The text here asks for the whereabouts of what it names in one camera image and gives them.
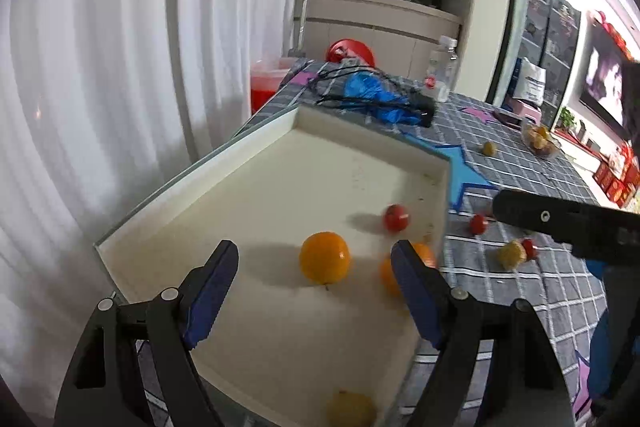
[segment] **curtain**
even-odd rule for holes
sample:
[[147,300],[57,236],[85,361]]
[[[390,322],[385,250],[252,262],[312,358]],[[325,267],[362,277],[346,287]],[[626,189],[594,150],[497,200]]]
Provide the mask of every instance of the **curtain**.
[[52,417],[112,291],[93,242],[240,127],[250,65],[289,48],[291,15],[292,0],[0,0],[0,374],[26,410]]

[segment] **clear water bottle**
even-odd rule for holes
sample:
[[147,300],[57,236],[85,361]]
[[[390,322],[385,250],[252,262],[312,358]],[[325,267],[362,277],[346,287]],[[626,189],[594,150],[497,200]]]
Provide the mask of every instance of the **clear water bottle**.
[[446,102],[458,71],[456,46],[458,41],[442,35],[440,45],[431,52],[429,69],[424,79],[422,93],[438,102]]

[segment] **clear plastic bowl of fruit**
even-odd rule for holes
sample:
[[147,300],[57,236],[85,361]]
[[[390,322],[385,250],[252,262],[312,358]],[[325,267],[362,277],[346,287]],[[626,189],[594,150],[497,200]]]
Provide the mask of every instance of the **clear plastic bowl of fruit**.
[[559,150],[560,143],[551,137],[551,133],[544,125],[533,125],[527,120],[522,122],[520,135],[524,145],[530,151],[545,160],[554,158]]

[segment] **blue star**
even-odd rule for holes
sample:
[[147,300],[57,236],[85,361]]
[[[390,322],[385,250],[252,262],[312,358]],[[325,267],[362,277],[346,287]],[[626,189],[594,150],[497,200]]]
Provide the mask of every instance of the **blue star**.
[[404,137],[425,149],[430,149],[449,157],[451,165],[449,182],[449,206],[456,212],[462,207],[462,198],[467,188],[489,188],[498,190],[492,182],[482,174],[473,170],[465,160],[465,153],[461,145],[436,145],[412,134],[404,134]]

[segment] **bottle cap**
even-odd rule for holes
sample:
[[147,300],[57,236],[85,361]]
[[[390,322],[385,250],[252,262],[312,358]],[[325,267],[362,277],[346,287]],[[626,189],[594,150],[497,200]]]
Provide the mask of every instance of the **bottle cap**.
[[455,48],[458,45],[458,41],[456,39],[452,39],[451,37],[447,37],[446,35],[441,35],[440,44],[446,46],[447,48]]

